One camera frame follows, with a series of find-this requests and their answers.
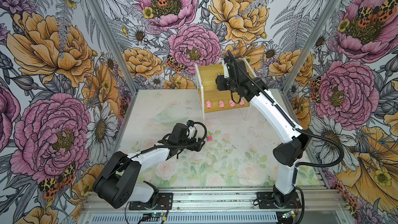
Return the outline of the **pink car green roof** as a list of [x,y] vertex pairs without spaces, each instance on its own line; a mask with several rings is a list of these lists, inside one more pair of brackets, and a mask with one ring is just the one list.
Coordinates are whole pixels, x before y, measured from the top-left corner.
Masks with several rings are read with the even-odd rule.
[[207,133],[206,133],[206,139],[207,139],[208,142],[211,142],[211,141],[212,141],[211,133],[208,132],[208,131],[207,131]]

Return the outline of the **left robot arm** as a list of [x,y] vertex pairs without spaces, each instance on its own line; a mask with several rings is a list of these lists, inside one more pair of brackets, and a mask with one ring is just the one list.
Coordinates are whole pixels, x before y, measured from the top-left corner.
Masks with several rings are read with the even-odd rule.
[[95,180],[92,190],[115,209],[131,203],[146,209],[154,209],[161,203],[166,205],[155,185],[147,181],[138,183],[140,173],[178,157],[186,149],[201,151],[206,139],[205,124],[193,120],[186,124],[177,123],[171,133],[150,148],[130,154],[115,152]]

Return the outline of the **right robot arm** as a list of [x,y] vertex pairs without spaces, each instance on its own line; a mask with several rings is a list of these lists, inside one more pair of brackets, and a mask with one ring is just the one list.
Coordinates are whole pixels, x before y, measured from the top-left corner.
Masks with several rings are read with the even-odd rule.
[[247,100],[266,118],[281,139],[282,143],[273,149],[278,162],[273,194],[262,202],[279,208],[286,207],[295,196],[296,164],[303,156],[309,136],[299,131],[301,126],[277,103],[264,81],[249,75],[244,61],[229,56],[224,58],[222,65],[224,74],[216,78],[217,89],[237,93],[239,99]]

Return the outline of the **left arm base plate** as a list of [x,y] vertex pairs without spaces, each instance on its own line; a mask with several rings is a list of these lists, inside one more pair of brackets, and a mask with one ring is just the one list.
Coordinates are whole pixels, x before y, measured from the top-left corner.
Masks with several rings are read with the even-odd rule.
[[173,193],[159,193],[152,197],[148,202],[130,202],[128,209],[130,211],[143,210],[171,210],[173,206]]

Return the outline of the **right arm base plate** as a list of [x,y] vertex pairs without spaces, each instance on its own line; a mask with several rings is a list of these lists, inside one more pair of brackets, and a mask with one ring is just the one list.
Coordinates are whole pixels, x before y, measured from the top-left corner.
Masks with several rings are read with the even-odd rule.
[[301,200],[295,191],[288,195],[278,192],[257,192],[253,204],[259,209],[298,209],[302,207]]

